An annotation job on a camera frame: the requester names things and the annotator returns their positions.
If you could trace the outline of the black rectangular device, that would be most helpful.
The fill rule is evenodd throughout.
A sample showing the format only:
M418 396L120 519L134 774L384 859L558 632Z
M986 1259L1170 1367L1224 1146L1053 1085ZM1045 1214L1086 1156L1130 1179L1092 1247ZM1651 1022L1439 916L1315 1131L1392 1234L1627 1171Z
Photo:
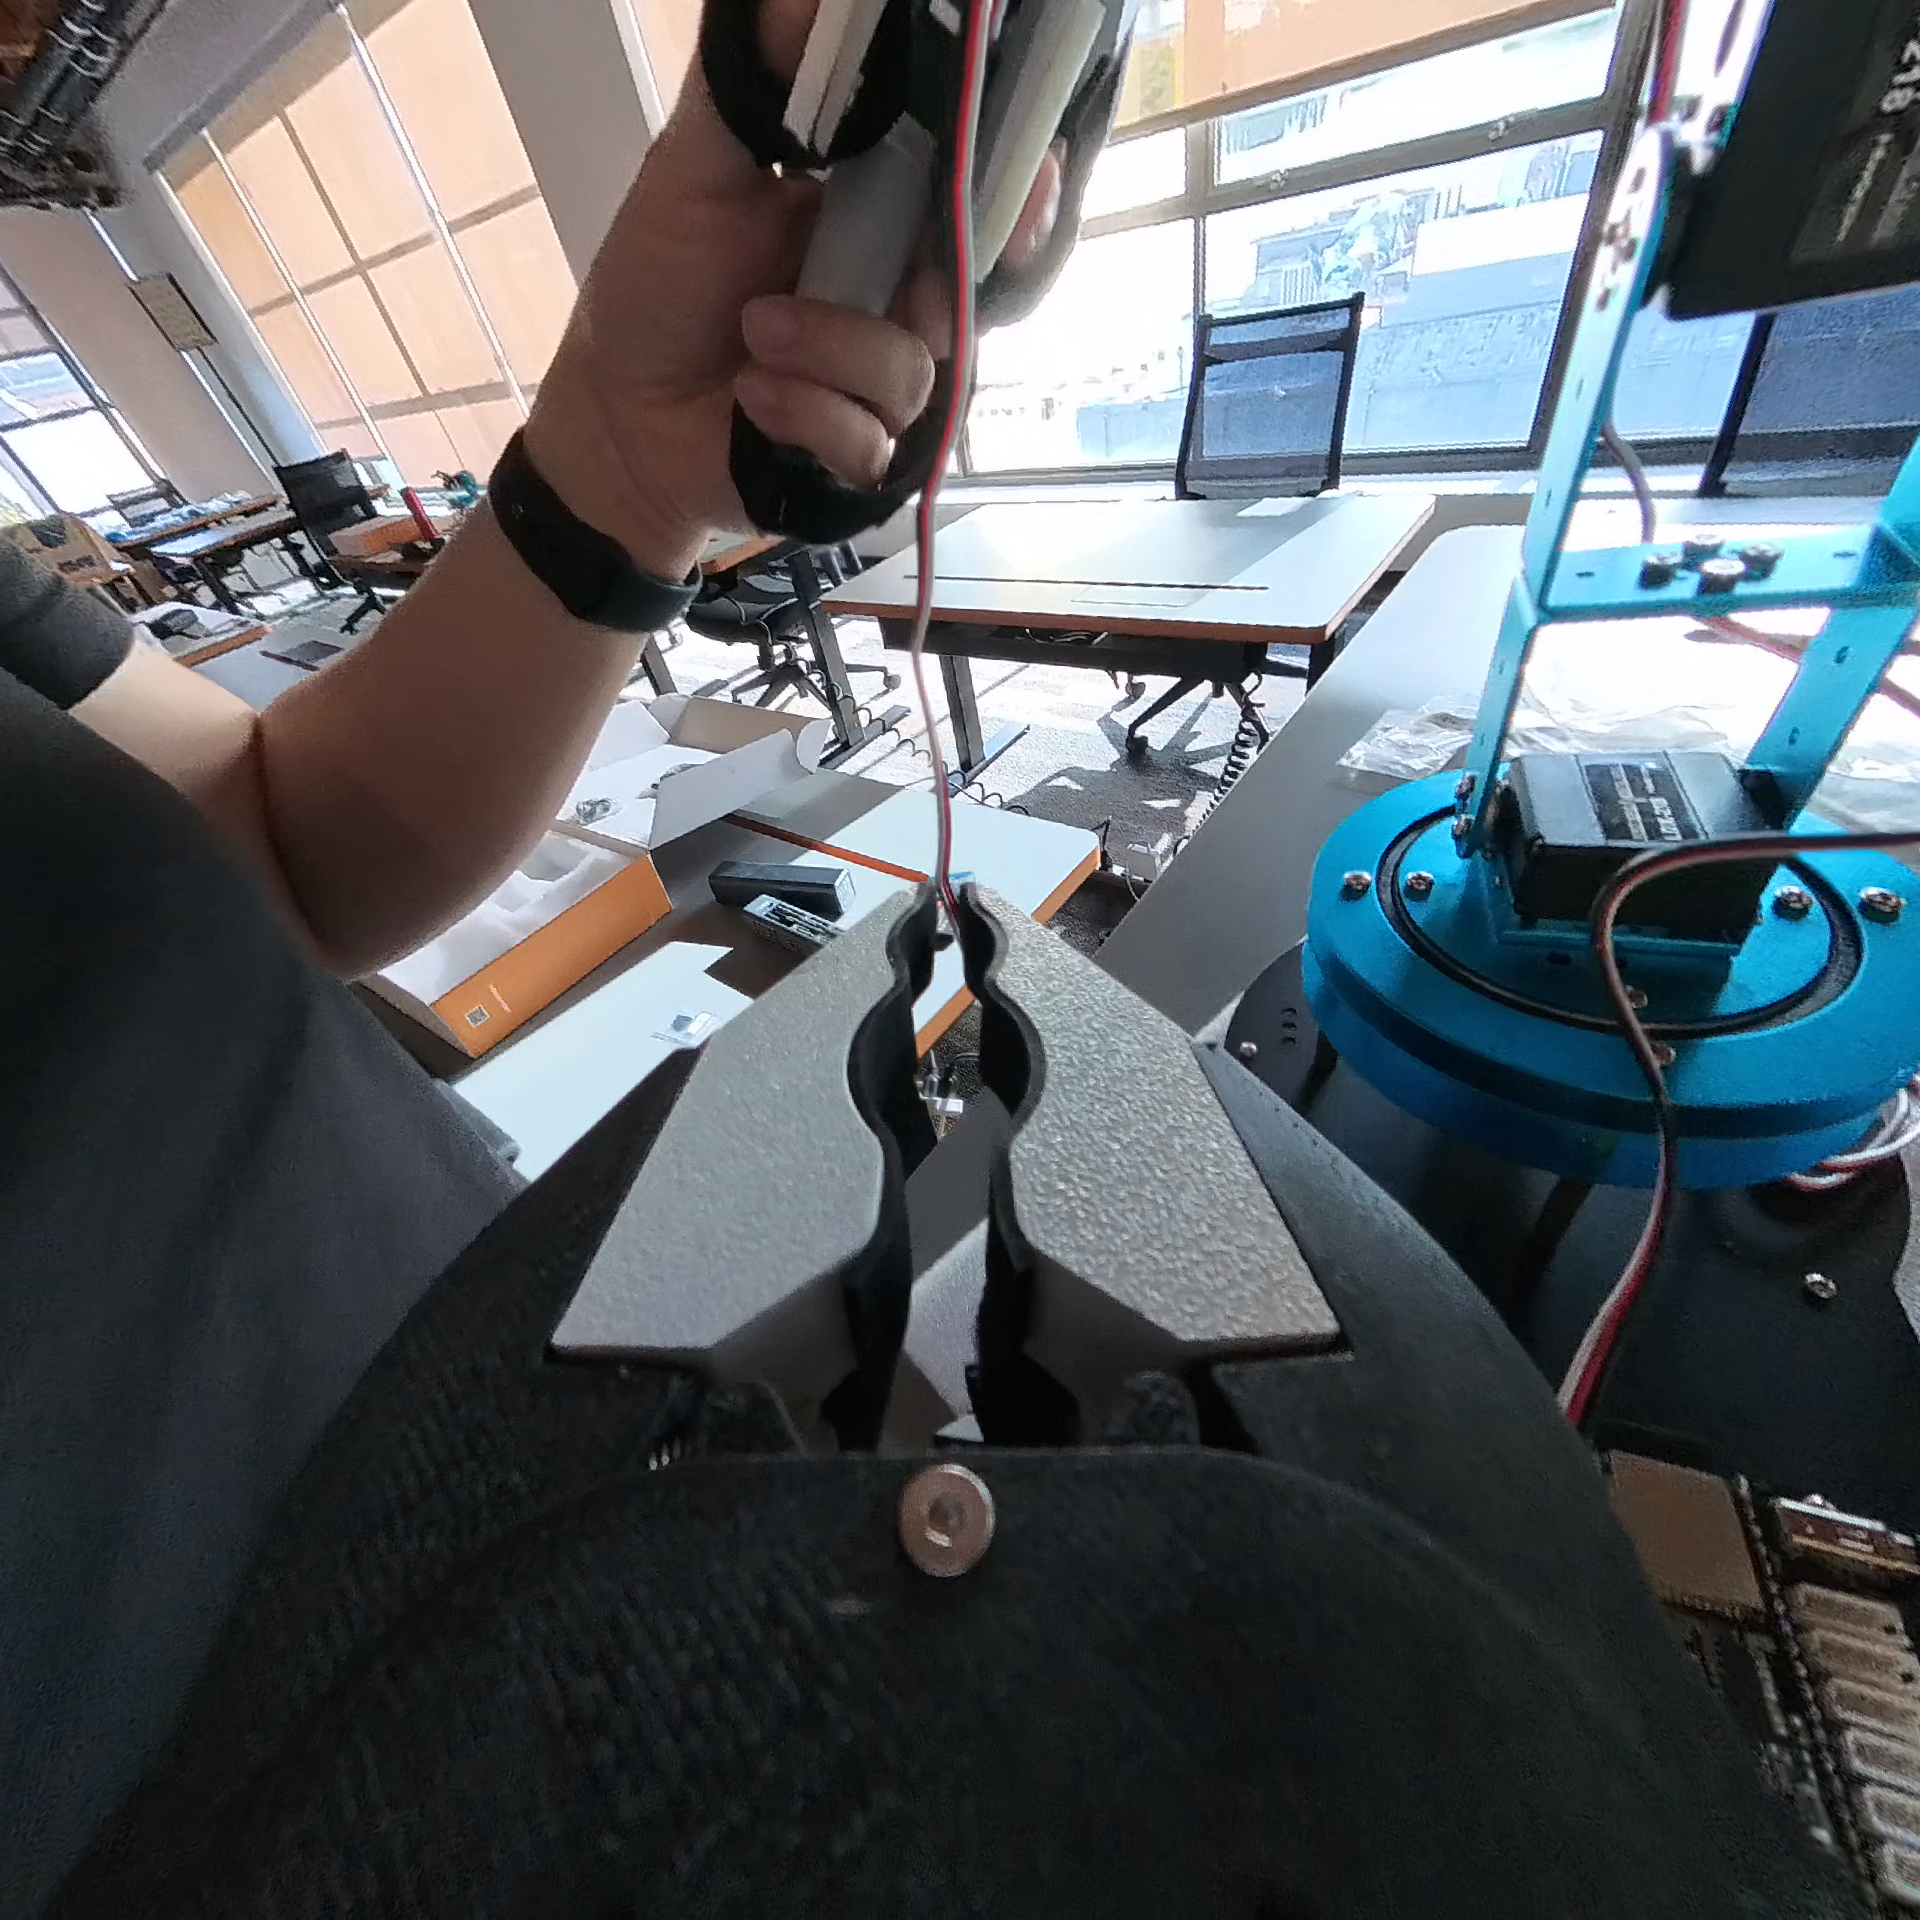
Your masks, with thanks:
M856 896L848 868L804 861L734 856L716 863L708 885L720 904L744 910L755 900L773 899L821 922L840 922Z

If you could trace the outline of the dark desk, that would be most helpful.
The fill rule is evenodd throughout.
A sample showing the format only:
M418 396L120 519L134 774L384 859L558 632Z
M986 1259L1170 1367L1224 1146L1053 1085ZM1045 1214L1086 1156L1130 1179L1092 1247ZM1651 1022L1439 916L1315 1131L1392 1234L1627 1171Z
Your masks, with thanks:
M1515 523L1432 540L1095 962L1189 1036L1218 1026L1306 934L1320 846L1388 789L1341 763L1352 743L1395 715L1472 719L1518 557ZM1580 746L1678 746L1692 726L1739 757L1790 674L1690 616L1554 628L1526 663L1520 719Z

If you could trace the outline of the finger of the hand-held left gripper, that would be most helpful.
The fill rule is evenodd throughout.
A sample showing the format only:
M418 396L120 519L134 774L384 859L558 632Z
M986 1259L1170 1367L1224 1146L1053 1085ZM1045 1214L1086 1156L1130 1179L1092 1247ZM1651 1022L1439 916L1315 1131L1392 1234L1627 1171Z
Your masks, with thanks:
M830 168L880 144L896 119L900 8L821 3L784 102L784 168Z
M1000 260L1070 107L1118 48L1118 5L1013 3L989 45L975 119L975 282Z

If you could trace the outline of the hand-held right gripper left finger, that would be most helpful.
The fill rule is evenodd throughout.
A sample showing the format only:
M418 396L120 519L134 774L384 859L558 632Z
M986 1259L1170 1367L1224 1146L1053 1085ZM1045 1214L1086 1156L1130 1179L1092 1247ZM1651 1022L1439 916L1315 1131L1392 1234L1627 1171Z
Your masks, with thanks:
M939 899L888 894L699 1054L564 1308L564 1359L767 1386L872 1451L906 1344L906 1179L934 1134L914 1004Z

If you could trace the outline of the pile of small plastic bags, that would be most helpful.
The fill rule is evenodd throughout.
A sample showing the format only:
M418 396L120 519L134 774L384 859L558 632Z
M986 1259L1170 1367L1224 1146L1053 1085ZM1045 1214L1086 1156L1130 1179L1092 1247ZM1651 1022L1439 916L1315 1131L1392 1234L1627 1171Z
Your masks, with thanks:
M1335 771L1372 789L1459 776L1468 771L1475 734L1477 714L1452 696L1390 708L1338 757Z

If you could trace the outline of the person's left forearm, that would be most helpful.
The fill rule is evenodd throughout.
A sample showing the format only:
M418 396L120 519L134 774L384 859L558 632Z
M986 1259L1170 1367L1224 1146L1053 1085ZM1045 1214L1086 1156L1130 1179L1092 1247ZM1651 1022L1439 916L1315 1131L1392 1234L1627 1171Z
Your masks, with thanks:
M144 642L74 715L214 826L328 973L486 900L552 827L640 661L564 611L492 507L344 659L250 708Z

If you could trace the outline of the black mesh office chair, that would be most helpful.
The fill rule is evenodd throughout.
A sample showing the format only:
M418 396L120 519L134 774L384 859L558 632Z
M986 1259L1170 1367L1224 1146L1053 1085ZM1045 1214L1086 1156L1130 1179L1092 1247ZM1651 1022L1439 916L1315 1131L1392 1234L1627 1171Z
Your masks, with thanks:
M1178 498L1338 490L1365 295L1202 314L1175 463Z

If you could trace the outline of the grey desk with orange edge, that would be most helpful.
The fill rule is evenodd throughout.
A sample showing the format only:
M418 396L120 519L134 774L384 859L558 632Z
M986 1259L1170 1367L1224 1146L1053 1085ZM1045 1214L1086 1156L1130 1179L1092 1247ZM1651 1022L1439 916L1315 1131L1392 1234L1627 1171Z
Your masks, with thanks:
M1016 732L986 738L974 661L1166 682L1124 736L1186 692L1256 706L1261 679L1311 687L1338 632L1427 528L1432 494L1014 501L934 535L925 652L939 661L956 767L974 779Z

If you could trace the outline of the black wristband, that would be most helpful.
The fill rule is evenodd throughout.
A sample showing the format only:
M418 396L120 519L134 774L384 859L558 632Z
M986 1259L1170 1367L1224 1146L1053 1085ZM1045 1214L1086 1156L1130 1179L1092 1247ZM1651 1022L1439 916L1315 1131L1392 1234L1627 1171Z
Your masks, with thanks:
M606 632L662 632L699 597L699 567L668 580L640 567L619 541L580 519L535 466L524 430L516 430L495 458L486 504L516 560L584 627Z

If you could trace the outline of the orange white box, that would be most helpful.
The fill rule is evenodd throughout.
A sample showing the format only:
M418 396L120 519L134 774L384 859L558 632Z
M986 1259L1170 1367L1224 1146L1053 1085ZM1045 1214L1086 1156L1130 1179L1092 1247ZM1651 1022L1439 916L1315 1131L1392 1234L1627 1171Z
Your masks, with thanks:
M456 1055L479 1060L668 911L647 851L550 831L469 915L366 975L363 987Z

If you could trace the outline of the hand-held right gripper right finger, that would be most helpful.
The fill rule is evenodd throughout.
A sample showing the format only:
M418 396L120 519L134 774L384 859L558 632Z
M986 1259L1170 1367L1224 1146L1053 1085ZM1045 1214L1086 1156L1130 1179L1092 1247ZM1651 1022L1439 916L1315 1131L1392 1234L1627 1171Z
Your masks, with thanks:
M1070 1450L1140 1376L1338 1354L1335 1310L1189 1036L978 882L956 936L1005 1112L966 1370L982 1442Z

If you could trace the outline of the black round base plate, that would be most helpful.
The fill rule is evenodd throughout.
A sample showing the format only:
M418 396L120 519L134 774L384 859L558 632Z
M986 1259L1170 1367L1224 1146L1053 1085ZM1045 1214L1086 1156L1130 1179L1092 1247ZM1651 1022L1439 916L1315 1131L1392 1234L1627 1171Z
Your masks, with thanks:
M1647 1196L1564 1184L1398 1110L1320 1046L1296 948L1239 996L1224 1039L1429 1229L1557 1386ZM1915 1152L1835 1190L1682 1192L1588 1431L1915 1532Z

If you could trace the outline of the control circuit board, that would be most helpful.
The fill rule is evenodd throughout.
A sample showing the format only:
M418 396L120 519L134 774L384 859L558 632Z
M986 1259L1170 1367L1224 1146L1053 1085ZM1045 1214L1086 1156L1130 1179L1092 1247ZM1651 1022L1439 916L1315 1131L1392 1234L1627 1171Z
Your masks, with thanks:
M1915 1536L1655 1455L1603 1455L1644 1576L1852 1915L1918 1915Z

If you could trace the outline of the beige roller blind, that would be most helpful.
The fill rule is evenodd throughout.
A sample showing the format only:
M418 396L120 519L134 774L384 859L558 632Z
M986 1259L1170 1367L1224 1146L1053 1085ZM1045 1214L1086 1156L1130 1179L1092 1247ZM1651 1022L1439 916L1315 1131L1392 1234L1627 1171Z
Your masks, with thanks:
M157 178L322 447L492 472L576 279L471 5L328 5Z
M1604 11L1603 3L1140 5L1116 128L1122 138L1269 106L1388 67Z

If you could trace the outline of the person's left hand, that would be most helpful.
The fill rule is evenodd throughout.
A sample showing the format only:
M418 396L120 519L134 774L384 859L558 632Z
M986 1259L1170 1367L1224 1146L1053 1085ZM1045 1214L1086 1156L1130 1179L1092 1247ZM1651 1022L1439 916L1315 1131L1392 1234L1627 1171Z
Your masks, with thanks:
M650 575L678 583L711 536L752 526L730 478L734 408L871 486L954 355L932 262L883 317L799 295L821 196L757 164L690 61L524 430L560 501Z

